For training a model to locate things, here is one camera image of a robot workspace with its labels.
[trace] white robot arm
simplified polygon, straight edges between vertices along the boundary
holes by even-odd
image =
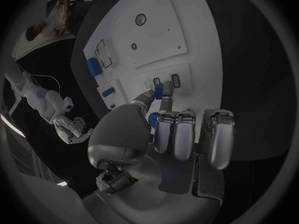
[[[37,110],[45,121],[55,126],[58,136],[64,142],[67,144],[80,143],[90,137],[93,129],[83,133],[86,123],[81,117],[72,121],[65,116],[65,113],[74,106],[71,98],[62,99],[56,91],[47,91],[35,85],[29,74],[21,73],[18,69],[8,68],[5,77],[14,91],[27,98],[29,105]]]

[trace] wire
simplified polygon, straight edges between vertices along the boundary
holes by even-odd
[[[41,87],[41,85],[36,81],[36,79],[35,79],[33,76],[44,76],[44,77],[51,77],[51,78],[53,78],[53,79],[57,82],[57,84],[58,84],[58,89],[59,89],[59,90],[58,90],[58,93],[60,94],[60,84],[59,84],[58,80],[56,80],[53,76],[31,74],[31,73],[29,73],[28,71],[26,71],[24,68],[21,67],[21,65],[18,63],[18,61],[17,61],[17,59],[16,59],[16,57],[15,57],[15,54],[16,54],[17,48],[18,48],[18,46],[19,46],[19,44],[20,44],[20,41],[21,41],[21,36],[20,36],[20,38],[19,38],[18,44],[17,44],[17,46],[16,46],[16,48],[15,48],[14,55],[13,55],[13,57],[14,57],[14,61],[16,62],[16,64],[18,65],[18,67],[21,68],[23,71],[25,71],[27,74],[29,74],[29,75],[31,76],[31,78],[33,78],[33,80],[34,80],[40,87]]]

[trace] light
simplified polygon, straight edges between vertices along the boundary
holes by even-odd
[[[66,186],[67,183],[66,182],[62,182],[62,183],[57,183],[57,185],[63,187],[63,186]]]
[[[1,119],[4,121],[4,123],[6,123],[11,129],[13,129],[19,135],[22,135],[23,137],[25,137],[25,135],[20,130],[18,130],[16,127],[14,127],[11,123],[9,123],[8,120],[6,118],[4,118],[4,116],[2,114],[1,114]]]

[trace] white panel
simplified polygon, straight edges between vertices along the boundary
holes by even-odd
[[[107,97],[103,97],[102,92],[105,90],[113,87],[114,92]],[[121,105],[128,103],[128,99],[123,91],[122,85],[120,84],[119,80],[114,80],[109,83],[106,83],[97,88],[99,91],[103,101],[105,102],[108,109],[112,110],[110,107],[111,105],[115,105],[115,108]]]
[[[188,63],[150,71],[145,74],[135,76],[134,84],[136,84],[136,87],[139,89],[139,93],[143,93],[150,89],[154,90],[154,78],[159,78],[160,82],[164,83],[165,81],[172,81],[171,75],[173,74],[178,74],[180,80],[180,87],[173,88],[173,94],[191,94],[192,81]]]
[[[134,0],[116,23],[117,46],[127,55],[127,63],[139,67],[187,52],[185,39],[170,0]],[[136,24],[144,14],[143,25]]]

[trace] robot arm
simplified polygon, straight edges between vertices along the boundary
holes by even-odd
[[[66,97],[64,100],[55,91],[35,85],[29,74],[12,67],[6,70],[5,77],[11,84],[11,88],[19,95],[27,98],[28,104],[37,110],[40,116],[55,126],[58,136],[67,144],[80,143],[90,137],[93,129],[84,133],[85,121],[75,118],[74,121],[65,116],[73,108],[72,99]]]

